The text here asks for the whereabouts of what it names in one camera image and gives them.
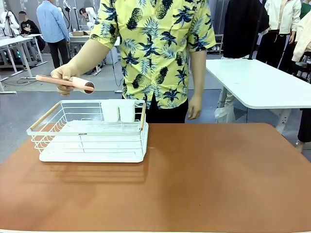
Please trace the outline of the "person's right hand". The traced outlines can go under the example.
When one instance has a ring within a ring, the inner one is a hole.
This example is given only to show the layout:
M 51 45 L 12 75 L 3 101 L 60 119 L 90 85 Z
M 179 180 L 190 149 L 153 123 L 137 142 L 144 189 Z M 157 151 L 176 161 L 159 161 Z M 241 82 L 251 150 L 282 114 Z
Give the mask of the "person's right hand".
M 75 64 L 64 64 L 51 72 L 51 77 L 56 79 L 69 80 L 72 76 L 78 77 L 80 76 L 80 72 Z M 73 87 L 66 85 L 56 85 L 57 91 L 62 96 L 69 96 L 73 91 Z

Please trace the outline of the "person's left hand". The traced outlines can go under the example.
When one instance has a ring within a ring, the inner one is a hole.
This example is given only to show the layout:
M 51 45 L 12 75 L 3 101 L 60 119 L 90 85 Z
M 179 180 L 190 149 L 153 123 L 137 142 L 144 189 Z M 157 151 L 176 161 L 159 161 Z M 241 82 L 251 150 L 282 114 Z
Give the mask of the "person's left hand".
M 189 102 L 188 119 L 197 119 L 202 111 L 202 96 L 194 94 Z

